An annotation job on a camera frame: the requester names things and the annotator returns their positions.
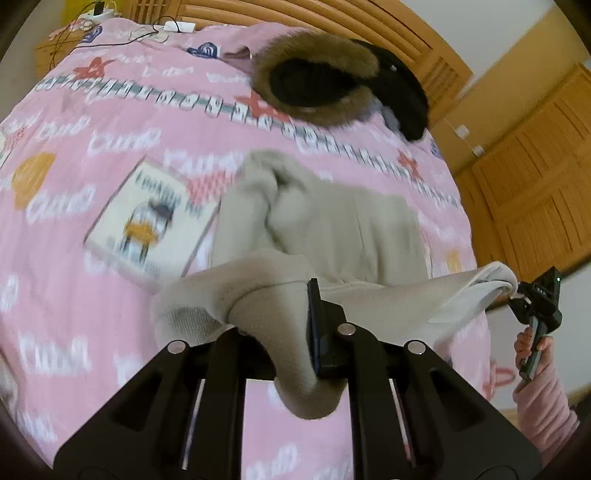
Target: black mount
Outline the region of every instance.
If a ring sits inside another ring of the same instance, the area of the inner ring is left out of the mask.
[[[532,354],[519,369],[521,378],[533,380],[540,363],[541,353],[537,346],[542,338],[555,331],[562,324],[562,313],[558,309],[561,274],[551,267],[532,283],[519,282],[519,297],[509,300],[509,307],[517,320],[531,326],[534,332]]]
[[[541,470],[535,447],[425,344],[390,345],[347,323],[316,279],[309,301],[317,375],[349,382],[355,480],[531,480]],[[239,480],[246,379],[274,377],[264,348],[237,329],[208,345],[171,342],[62,446],[54,470],[63,480]]]

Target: beige fabric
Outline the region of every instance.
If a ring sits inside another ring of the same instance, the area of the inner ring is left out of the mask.
[[[517,287],[500,263],[429,280],[404,199],[321,181],[273,151],[252,152],[226,192],[212,263],[155,298],[158,344],[210,342],[238,326],[267,349],[283,402],[305,419],[331,413],[343,389],[318,381],[310,363],[311,278],[349,322],[397,344],[432,345]]]
[[[222,199],[212,266],[260,248],[304,255],[333,283],[426,280],[416,215],[403,197],[320,180],[278,151],[253,151]]]
[[[307,282],[313,277],[318,275],[304,256],[261,249],[184,278],[165,288],[153,304],[158,344],[178,338],[201,344],[235,325],[269,353],[277,370],[277,391],[287,408],[304,419],[324,417],[338,405],[344,385],[319,381],[310,362]],[[517,287],[511,270],[498,262],[412,286],[320,281],[322,298],[341,303],[349,322],[398,344],[451,335],[499,293]],[[203,322],[220,329],[200,336],[194,326]]]

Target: electrical outlet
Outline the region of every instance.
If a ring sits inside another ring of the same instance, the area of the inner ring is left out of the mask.
[[[470,135],[470,131],[466,125],[460,125],[456,128],[456,135],[462,140],[465,140],[468,138],[468,135]]]
[[[475,146],[472,151],[474,152],[474,155],[477,157],[481,157],[484,155],[484,148],[482,147],[482,145],[477,145]]]

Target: wooden cabinet door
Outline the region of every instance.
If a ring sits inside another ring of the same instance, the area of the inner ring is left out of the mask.
[[[492,217],[507,221],[565,174],[591,134],[591,73],[578,66],[543,105],[472,170]]]
[[[479,265],[531,281],[591,255],[591,74],[578,67],[537,112],[456,177]]]

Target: black handle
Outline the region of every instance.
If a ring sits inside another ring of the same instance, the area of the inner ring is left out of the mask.
[[[542,354],[542,352],[538,350],[538,344],[548,333],[548,326],[544,322],[539,321],[536,317],[531,318],[530,326],[534,331],[534,343],[531,346],[531,355],[519,369],[519,375],[524,380],[531,381],[535,377],[535,371],[538,369]]]

